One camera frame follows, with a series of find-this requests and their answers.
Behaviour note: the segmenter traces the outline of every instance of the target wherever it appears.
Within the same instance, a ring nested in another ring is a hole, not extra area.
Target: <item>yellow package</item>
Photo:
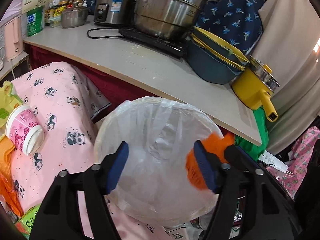
[[[22,105],[22,100],[17,96],[17,92],[13,84],[9,81],[3,83],[3,87],[0,87],[0,128],[4,130],[3,126],[7,123],[10,113]]]

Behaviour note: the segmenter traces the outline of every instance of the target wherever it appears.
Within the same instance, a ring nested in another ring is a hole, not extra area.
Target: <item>pink panda tablecloth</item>
[[[85,84],[80,80],[71,65],[55,62],[12,82],[45,132],[44,142],[35,154],[26,156],[19,150],[12,154],[12,179],[23,211],[41,203],[59,171],[81,172],[96,163],[95,134],[91,114],[84,106],[83,89],[79,87]],[[108,207],[122,239],[171,239],[162,227],[140,223],[111,203]],[[81,197],[79,209],[84,233],[93,237]]]

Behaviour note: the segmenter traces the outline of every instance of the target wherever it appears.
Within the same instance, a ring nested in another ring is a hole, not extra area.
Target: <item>orange cloth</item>
[[[0,195],[4,197],[16,215],[22,216],[23,211],[11,179],[11,153],[13,151],[14,144],[7,136],[4,136],[0,141]]]
[[[234,141],[235,135],[231,132],[228,132],[222,139],[215,133],[212,133],[208,138],[201,140],[206,151],[217,155],[222,163],[228,163],[224,158],[224,150],[228,146],[234,144]],[[205,184],[204,178],[202,177],[201,171],[196,161],[196,157],[193,152],[193,148],[188,153],[186,159],[186,170],[190,183],[198,189],[207,189],[208,187]]]

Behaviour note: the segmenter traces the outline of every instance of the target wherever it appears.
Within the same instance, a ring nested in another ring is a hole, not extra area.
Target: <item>pink paper cup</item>
[[[5,135],[25,155],[36,152],[44,141],[44,132],[30,106],[21,105],[7,120]]]

